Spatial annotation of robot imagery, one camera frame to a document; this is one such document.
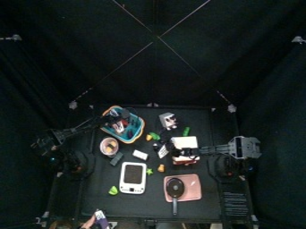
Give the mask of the person's hand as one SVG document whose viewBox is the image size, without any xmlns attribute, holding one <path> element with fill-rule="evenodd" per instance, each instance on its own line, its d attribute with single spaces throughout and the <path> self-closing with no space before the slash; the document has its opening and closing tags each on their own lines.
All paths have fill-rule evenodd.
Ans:
<svg viewBox="0 0 306 229">
<path fill-rule="evenodd" d="M 96 215 L 92 215 L 91 218 L 83 223 L 82 229 L 98 229 Z"/>
</svg>

